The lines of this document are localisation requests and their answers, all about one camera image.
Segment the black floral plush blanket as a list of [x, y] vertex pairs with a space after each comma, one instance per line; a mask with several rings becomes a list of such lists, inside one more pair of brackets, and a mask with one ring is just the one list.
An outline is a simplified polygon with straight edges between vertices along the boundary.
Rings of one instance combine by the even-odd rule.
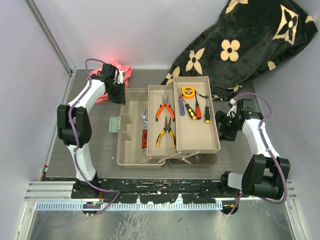
[[225, 102], [244, 83], [298, 55], [317, 34], [313, 17], [292, 0], [229, 0], [216, 23], [174, 60], [175, 77], [208, 77], [215, 101]]

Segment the orange handled adjustable wrench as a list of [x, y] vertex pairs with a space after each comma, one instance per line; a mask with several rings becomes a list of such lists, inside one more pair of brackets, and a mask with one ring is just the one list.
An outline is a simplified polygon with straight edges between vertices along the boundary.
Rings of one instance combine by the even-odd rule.
[[143, 121], [142, 137], [141, 137], [141, 152], [147, 154], [147, 143], [148, 143], [148, 111], [146, 110], [141, 114], [141, 119]]

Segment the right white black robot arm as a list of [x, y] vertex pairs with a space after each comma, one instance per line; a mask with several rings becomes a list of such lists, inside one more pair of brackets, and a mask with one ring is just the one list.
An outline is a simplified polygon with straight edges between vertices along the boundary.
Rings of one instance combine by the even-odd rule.
[[284, 203], [288, 197], [287, 179], [291, 164], [273, 148], [263, 115], [252, 111], [224, 113], [219, 110], [215, 120], [220, 126], [220, 140], [234, 141], [238, 131], [242, 131], [252, 154], [244, 173], [226, 171], [221, 175], [220, 193], [231, 197], [239, 190], [273, 204]]

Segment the grey green toolbox latch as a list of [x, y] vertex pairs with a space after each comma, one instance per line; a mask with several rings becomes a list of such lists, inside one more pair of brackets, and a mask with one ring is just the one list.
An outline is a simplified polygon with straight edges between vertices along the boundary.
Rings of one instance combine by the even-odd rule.
[[118, 133], [120, 130], [120, 116], [111, 116], [109, 120], [109, 127], [108, 130], [110, 133]]

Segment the yellow black screwdriver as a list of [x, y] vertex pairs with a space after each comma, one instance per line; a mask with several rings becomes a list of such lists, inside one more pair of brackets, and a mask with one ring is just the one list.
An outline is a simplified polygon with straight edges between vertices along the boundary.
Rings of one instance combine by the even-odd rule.
[[205, 98], [204, 121], [206, 124], [209, 124], [211, 121], [209, 97], [208, 96], [206, 96], [206, 98]]
[[191, 108], [191, 106], [188, 103], [185, 104], [185, 107], [191, 119], [195, 120], [197, 118], [196, 112]]

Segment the aluminium frame rail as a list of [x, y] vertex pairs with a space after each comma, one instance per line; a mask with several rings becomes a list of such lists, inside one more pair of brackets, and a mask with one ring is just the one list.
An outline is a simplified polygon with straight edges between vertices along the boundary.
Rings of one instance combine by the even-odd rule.
[[25, 199], [27, 201], [45, 200], [80, 200], [101, 199], [105, 203], [116, 199], [121, 203], [135, 203], [138, 198], [143, 203], [173, 203], [178, 196], [185, 202], [196, 199], [211, 200], [233, 198], [237, 189], [229, 188], [219, 180], [204, 179], [103, 179], [101, 188], [106, 192], [90, 186], [80, 186], [74, 181], [34, 181], [28, 186]]

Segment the translucent brown plastic toolbox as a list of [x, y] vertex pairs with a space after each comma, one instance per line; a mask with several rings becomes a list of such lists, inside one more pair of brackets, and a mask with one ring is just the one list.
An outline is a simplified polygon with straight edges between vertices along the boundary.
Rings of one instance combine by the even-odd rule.
[[[181, 116], [178, 88], [190, 86], [201, 95], [208, 96], [210, 123], [205, 123], [206, 98], [197, 95], [201, 119], [191, 119], [185, 104], [196, 112], [196, 99], [184, 98], [185, 115]], [[163, 95], [175, 113], [175, 121], [165, 108], [158, 121], [156, 113]], [[157, 169], [165, 163], [173, 166], [206, 168], [217, 162], [221, 149], [215, 123], [209, 78], [175, 77], [169, 85], [150, 85], [147, 88], [129, 88], [125, 92], [126, 104], [120, 109], [116, 162], [124, 168]], [[147, 151], [142, 153], [143, 121], [141, 114], [148, 111]]]

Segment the orange handled small pliers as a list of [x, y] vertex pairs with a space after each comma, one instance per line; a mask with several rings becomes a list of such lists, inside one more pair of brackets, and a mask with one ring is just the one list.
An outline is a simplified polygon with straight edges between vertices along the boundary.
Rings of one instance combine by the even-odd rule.
[[169, 103], [169, 96], [168, 95], [166, 95], [166, 96], [163, 95], [162, 96], [162, 103], [160, 104], [159, 109], [156, 112], [155, 121], [157, 122], [159, 120], [160, 114], [165, 108], [167, 108], [167, 110], [171, 114], [172, 121], [175, 122], [176, 121], [176, 116], [175, 116], [175, 113], [174, 113], [174, 111], [173, 111], [173, 109], [171, 107], [171, 104]]

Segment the pink printed cloth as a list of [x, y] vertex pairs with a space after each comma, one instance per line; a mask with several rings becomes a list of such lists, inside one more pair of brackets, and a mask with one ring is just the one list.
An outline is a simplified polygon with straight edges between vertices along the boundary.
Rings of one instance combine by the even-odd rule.
[[[121, 65], [119, 62], [114, 61], [112, 63], [113, 66], [115, 66], [120, 73], [123, 75], [123, 83], [125, 85], [125, 89], [129, 87], [129, 78], [132, 74], [132, 68], [129, 65]], [[101, 95], [98, 100], [95, 102], [96, 104], [101, 103], [103, 101], [106, 101], [109, 98], [108, 93], [105, 93]]]

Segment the yellow tape measure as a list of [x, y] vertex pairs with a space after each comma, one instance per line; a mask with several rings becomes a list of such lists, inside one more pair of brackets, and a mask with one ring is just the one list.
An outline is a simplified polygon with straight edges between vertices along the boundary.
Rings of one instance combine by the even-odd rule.
[[196, 95], [199, 95], [202, 98], [208, 98], [207, 95], [202, 95], [198, 93], [192, 86], [183, 86], [181, 87], [182, 96], [186, 99], [192, 99]]

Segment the vertical aluminium corner post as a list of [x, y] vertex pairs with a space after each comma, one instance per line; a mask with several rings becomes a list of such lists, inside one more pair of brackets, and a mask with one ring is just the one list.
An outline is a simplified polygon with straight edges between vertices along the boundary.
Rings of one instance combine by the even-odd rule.
[[36, 5], [36, 2], [34, 0], [25, 0], [24, 1], [29, 8], [30, 12], [32, 13], [33, 17], [35, 18], [36, 22], [38, 23], [40, 29], [44, 33], [45, 37], [47, 38], [50, 46], [52, 47], [53, 51], [55, 52], [56, 56], [62, 63], [63, 67], [67, 71], [69, 75], [72, 75], [74, 73], [74, 67], [71, 67], [68, 63], [66, 57], [64, 56], [58, 42], [56, 41], [52, 31], [50, 30], [45, 18], [43, 17], [42, 13], [40, 12], [40, 9]]

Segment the red black screwdriver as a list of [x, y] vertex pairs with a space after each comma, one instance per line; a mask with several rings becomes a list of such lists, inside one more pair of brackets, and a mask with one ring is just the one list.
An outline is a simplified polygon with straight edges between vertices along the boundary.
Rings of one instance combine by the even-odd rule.
[[195, 93], [195, 113], [196, 113], [196, 119], [200, 120], [202, 118], [202, 112], [198, 102], [197, 93]]

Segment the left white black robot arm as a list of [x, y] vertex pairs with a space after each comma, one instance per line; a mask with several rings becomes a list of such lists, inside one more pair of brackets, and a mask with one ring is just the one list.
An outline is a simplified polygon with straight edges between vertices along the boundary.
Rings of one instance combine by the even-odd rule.
[[76, 169], [75, 188], [82, 190], [88, 198], [108, 192], [100, 187], [91, 159], [89, 142], [92, 126], [89, 113], [104, 94], [108, 95], [110, 102], [124, 105], [125, 88], [125, 72], [112, 64], [103, 63], [100, 71], [88, 74], [85, 87], [73, 100], [57, 107], [57, 135], [71, 153]]

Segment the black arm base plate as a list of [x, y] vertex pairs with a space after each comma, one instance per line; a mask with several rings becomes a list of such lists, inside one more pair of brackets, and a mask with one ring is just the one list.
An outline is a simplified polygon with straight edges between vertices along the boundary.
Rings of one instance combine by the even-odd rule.
[[101, 199], [105, 203], [116, 197], [116, 203], [142, 204], [174, 203], [182, 197], [184, 204], [215, 203], [218, 198], [235, 199], [239, 191], [227, 187], [227, 183], [216, 179], [133, 179], [107, 178], [98, 180], [98, 187], [109, 190], [100, 192], [78, 180], [73, 184], [72, 199]]

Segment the blue handled screwdriver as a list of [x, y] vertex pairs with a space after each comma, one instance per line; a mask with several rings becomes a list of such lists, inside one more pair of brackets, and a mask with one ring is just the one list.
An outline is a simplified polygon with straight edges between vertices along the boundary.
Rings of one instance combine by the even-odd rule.
[[179, 113], [181, 116], [185, 115], [185, 106], [184, 106], [184, 100], [182, 96], [182, 92], [179, 88], [177, 88], [178, 91], [178, 106], [179, 106]]

